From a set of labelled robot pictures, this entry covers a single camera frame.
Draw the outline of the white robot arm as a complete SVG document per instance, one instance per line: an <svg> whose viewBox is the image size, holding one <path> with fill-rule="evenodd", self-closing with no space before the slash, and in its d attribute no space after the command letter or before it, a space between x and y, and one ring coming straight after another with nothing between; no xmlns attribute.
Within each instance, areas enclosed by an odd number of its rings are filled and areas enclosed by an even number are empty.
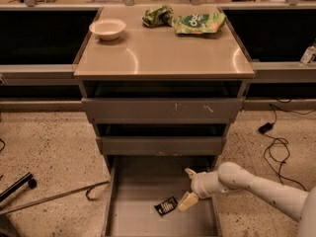
<svg viewBox="0 0 316 237"><path fill-rule="evenodd" d="M185 192L177 205L185 211L200 199L214 194L248 191L298 223L297 237L316 237L316 188L310 192L253 175L240 165L224 162L216 171L195 172L185 169L191 191Z"/></svg>

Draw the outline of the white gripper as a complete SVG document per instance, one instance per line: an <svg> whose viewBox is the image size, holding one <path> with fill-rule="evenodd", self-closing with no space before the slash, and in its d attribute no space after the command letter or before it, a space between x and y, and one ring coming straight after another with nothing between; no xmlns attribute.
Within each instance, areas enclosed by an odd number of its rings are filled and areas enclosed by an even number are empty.
<svg viewBox="0 0 316 237"><path fill-rule="evenodd" d="M200 172L186 168L185 172L191 179L192 193L185 192L177 209L180 212L187 210L198 202L198 198L210 198L220 192L220 184L217 172Z"/></svg>

